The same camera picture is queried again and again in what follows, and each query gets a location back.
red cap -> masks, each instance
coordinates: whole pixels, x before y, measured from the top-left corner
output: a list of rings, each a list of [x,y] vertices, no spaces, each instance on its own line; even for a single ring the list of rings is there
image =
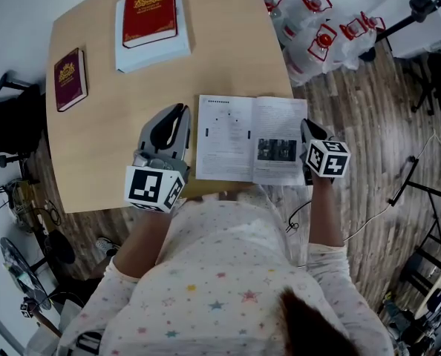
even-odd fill
[[[356,35],[359,31],[357,27],[350,25],[347,27],[347,30],[349,30],[349,33]]]
[[[321,0],[310,0],[310,4],[313,10],[319,10],[321,7]]]
[[[321,34],[318,37],[318,45],[321,47],[329,47],[332,43],[333,40],[327,34]]]
[[[369,19],[369,26],[372,27],[372,28],[375,28],[377,26],[377,20],[376,20],[375,17],[371,17]]]

open booklet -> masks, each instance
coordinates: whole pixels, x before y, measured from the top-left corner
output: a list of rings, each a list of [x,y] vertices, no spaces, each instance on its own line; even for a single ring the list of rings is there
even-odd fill
[[[301,152],[306,100],[201,95],[197,179],[304,185]]]

star pattern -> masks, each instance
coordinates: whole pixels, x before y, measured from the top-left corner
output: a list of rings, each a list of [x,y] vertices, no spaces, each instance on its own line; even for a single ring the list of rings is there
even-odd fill
[[[179,332],[176,331],[168,331],[165,333],[166,337],[176,337],[179,335]]]
[[[211,306],[211,311],[215,309],[221,310],[223,305],[225,305],[225,303],[220,303],[218,300],[216,300],[214,303],[209,304],[209,306]]]
[[[170,276],[178,276],[180,274],[181,270],[179,269],[171,269],[170,271],[168,271],[168,274]]]
[[[176,300],[173,297],[168,298],[167,300],[163,300],[163,306],[173,306],[173,303],[176,302]]]
[[[243,297],[242,303],[245,303],[245,302],[258,303],[257,298],[261,293],[254,293],[253,291],[247,290],[245,293],[238,293],[238,294]]]

wooden floor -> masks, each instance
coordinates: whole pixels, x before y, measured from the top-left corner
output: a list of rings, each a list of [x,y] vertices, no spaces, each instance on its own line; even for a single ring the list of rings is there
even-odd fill
[[[377,46],[374,63],[362,64],[358,71],[338,70],[316,77],[295,97],[308,100],[310,118],[328,126],[343,139],[352,152],[349,171],[334,183],[344,237],[374,214],[388,206],[410,170],[406,159],[417,156],[434,130],[441,139],[441,113],[428,116],[426,108],[411,113],[410,106],[420,88],[402,72],[385,42]],[[60,209],[59,195],[45,144],[28,161],[40,178],[40,196],[53,200]],[[441,190],[441,147],[430,142],[416,168],[414,182]],[[272,201],[286,219],[292,209],[309,199],[308,188],[268,188]],[[441,220],[441,199],[435,203]],[[305,249],[309,209],[299,215],[300,228],[292,241]],[[62,215],[61,231],[67,236],[77,261],[66,268],[79,278],[87,277],[102,255],[94,248],[100,235],[121,243],[136,218],[133,208]],[[399,203],[373,220],[350,240],[348,257],[353,281],[373,309],[392,288],[398,304],[415,309],[420,295],[408,284],[398,283],[398,273],[414,247],[419,245],[432,224],[432,210],[425,192],[406,188]],[[426,248],[439,260],[441,251],[432,244]],[[304,263],[304,253],[298,264]],[[424,264],[424,273],[431,266]]]

red book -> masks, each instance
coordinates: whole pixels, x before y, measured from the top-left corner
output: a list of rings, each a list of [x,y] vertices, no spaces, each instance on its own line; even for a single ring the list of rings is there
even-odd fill
[[[135,47],[177,34],[174,0],[125,0],[123,46]]]
[[[84,52],[79,48],[54,66],[54,86],[58,112],[66,111],[87,96]]]

